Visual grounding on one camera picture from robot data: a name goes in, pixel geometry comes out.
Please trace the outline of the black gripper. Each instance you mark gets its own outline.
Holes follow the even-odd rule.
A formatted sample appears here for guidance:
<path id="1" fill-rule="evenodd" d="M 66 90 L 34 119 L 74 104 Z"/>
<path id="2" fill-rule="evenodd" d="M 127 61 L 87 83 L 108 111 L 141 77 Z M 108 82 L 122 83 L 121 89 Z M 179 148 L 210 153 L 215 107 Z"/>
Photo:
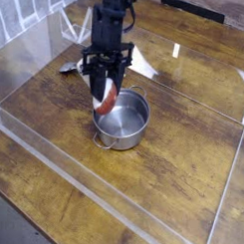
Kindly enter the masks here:
<path id="1" fill-rule="evenodd" d="M 82 51 L 82 74 L 90 76 L 91 94 L 98 102 L 103 100 L 106 77 L 120 93 L 124 69 L 132 62 L 133 43 L 124 43 L 122 34 L 133 28 L 133 9 L 125 5 L 95 5 L 93 9 L 91 45 Z"/>

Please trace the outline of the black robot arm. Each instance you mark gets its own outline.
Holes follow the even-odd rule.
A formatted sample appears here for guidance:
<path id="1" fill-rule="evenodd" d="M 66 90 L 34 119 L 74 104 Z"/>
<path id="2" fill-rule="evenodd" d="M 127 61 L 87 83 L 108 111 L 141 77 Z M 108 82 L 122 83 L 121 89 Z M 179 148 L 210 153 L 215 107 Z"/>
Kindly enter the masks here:
<path id="1" fill-rule="evenodd" d="M 110 78 L 120 92 L 124 69 L 132 64 L 133 43 L 124 43 L 122 34 L 133 28 L 136 0 L 103 0 L 95 4 L 91 45 L 83 53 L 82 74 L 88 75 L 91 95 L 101 102 Z"/>

